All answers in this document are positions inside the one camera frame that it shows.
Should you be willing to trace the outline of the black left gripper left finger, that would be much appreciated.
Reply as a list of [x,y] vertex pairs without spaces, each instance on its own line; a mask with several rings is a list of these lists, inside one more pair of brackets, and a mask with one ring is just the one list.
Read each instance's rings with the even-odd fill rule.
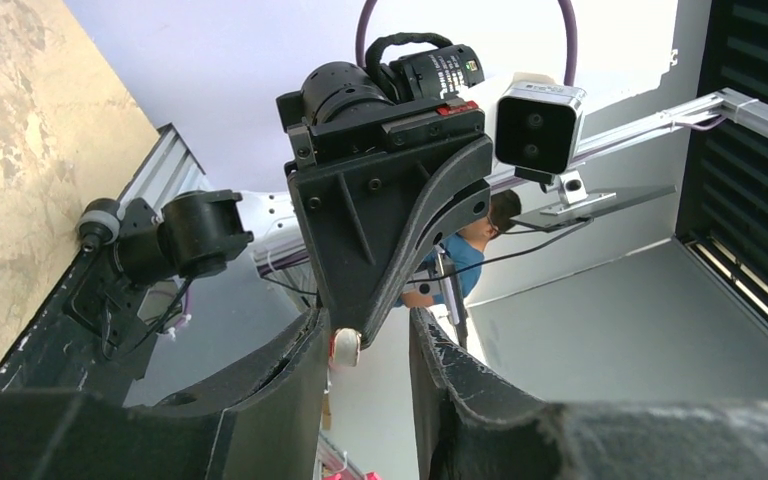
[[328,351],[328,315],[311,309],[152,407],[0,392],[0,479],[309,479]]

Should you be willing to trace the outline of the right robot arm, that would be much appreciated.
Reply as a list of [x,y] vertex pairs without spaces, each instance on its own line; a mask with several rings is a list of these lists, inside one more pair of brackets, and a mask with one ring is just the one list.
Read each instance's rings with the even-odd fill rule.
[[324,64],[276,101],[320,305],[362,347],[433,247],[489,211],[493,144],[463,96],[484,78],[470,47],[399,33],[363,65]]

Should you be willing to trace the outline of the pearl stud earring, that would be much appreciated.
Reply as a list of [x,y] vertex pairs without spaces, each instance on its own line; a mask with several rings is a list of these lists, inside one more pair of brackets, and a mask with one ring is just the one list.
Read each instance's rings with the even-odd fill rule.
[[337,329],[331,337],[329,362],[334,367],[355,367],[361,352],[362,335],[352,328]]

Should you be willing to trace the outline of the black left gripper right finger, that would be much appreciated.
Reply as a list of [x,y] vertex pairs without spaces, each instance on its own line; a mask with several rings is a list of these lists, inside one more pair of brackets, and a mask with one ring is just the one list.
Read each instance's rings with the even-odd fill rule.
[[547,402],[409,316],[423,479],[768,479],[768,402]]

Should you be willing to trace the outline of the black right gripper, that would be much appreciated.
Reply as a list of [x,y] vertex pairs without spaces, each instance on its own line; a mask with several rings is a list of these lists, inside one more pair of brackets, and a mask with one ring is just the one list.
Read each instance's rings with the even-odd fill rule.
[[463,99],[276,104],[322,305],[367,348],[433,245],[488,211],[485,114]]

